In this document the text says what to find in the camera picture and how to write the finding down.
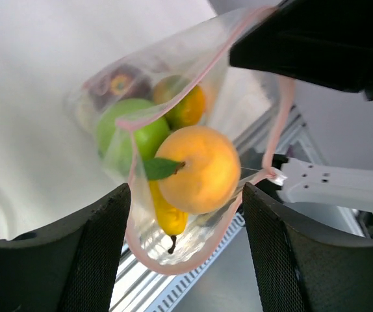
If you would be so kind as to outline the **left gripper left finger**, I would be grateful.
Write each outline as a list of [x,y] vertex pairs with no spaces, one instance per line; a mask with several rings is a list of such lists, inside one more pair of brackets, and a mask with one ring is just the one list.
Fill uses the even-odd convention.
[[130,206],[123,183],[56,222],[0,240],[0,311],[108,311]]

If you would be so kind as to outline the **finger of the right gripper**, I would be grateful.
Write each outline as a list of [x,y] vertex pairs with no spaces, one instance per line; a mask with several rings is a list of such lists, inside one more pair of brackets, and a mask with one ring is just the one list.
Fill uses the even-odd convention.
[[233,45],[229,63],[373,93],[373,1],[282,1]]

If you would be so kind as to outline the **clear zip top bag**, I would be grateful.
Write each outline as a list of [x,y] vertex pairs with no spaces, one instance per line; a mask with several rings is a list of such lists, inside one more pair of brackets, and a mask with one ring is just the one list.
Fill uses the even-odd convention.
[[[257,183],[265,179],[274,181],[276,171],[273,157],[281,132],[294,101],[294,80],[277,76],[279,109],[274,118],[261,167],[249,176],[241,175],[231,199],[220,209],[204,214],[188,214],[186,228],[177,236],[173,254],[172,245],[158,225],[149,181],[159,181],[177,173],[183,162],[158,158],[142,160],[135,142],[134,132],[145,127],[174,108],[196,85],[204,91],[206,108],[196,125],[210,127],[225,135],[238,153],[238,138],[258,115],[259,107],[267,101],[262,77],[241,77],[230,81],[227,73],[233,66],[229,52],[250,28],[262,21],[274,7],[241,8],[204,21],[181,31],[141,51],[117,60],[75,88],[67,97],[66,105],[79,126],[95,143],[95,152],[106,174],[117,183],[128,183],[131,189],[131,208],[125,239],[135,257],[152,271],[165,275],[189,272],[203,264],[215,251],[242,201],[245,183]],[[96,126],[105,110],[94,107],[85,84],[97,74],[128,64],[141,69],[151,79],[151,98],[155,85],[163,78],[180,75],[190,82],[173,99],[143,112],[125,114],[115,120],[116,127],[127,131],[132,142],[132,162],[128,175],[121,175],[106,166],[99,154],[96,142]]]

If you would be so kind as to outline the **yellow mango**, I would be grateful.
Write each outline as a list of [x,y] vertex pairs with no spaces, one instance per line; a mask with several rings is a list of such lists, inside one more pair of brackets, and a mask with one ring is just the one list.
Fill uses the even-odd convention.
[[[161,79],[153,88],[152,98],[155,104],[166,103],[173,99],[190,81],[180,75],[171,75]],[[201,120],[206,108],[203,89],[196,85],[164,117],[171,130],[196,125]]]

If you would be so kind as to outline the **green apple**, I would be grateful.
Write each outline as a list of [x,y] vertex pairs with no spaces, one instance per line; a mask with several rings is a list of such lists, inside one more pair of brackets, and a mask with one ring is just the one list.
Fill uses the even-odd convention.
[[[132,162],[132,142],[130,134],[116,127],[115,120],[125,114],[143,112],[155,105],[153,102],[132,98],[111,105],[100,117],[96,126],[96,142],[101,158],[106,166],[127,176]],[[165,118],[134,132],[135,142],[142,160],[154,158],[159,146],[170,135]]]

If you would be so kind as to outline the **red apple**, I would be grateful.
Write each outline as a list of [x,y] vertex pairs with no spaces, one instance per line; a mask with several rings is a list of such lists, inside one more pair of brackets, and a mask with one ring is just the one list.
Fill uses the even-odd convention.
[[91,78],[85,87],[97,111],[124,99],[151,98],[151,79],[141,69],[123,64]]

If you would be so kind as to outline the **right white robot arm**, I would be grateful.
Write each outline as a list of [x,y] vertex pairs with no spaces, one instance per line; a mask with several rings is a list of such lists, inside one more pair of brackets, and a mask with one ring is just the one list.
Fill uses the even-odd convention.
[[[270,72],[373,101],[373,1],[282,1],[229,52],[236,68]],[[286,202],[373,212],[373,171],[297,159],[277,169]]]

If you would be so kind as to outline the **orange fruit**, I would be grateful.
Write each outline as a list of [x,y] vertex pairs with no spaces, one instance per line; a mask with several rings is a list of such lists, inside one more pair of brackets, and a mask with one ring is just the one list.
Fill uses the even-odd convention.
[[240,159],[232,142],[203,125],[173,132],[155,156],[185,164],[176,174],[161,179],[159,188],[168,203],[193,215],[224,206],[241,175]]

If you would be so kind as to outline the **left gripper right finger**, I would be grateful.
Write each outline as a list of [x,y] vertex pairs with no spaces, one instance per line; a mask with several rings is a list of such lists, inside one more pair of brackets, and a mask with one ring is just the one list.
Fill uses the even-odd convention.
[[373,311],[373,239],[317,222],[251,183],[242,207],[264,311]]

